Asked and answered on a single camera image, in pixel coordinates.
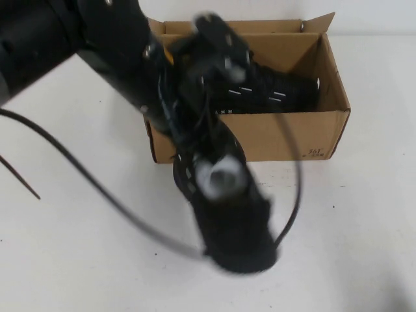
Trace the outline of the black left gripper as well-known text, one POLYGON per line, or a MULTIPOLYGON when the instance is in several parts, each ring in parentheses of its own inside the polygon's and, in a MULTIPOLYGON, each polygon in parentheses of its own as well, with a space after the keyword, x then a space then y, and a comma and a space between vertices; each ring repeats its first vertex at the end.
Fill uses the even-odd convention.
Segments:
POLYGON ((159 99, 165 135, 177 151, 218 156, 223 126, 211 107, 210 78, 219 73, 218 48, 202 35, 159 44, 159 99))

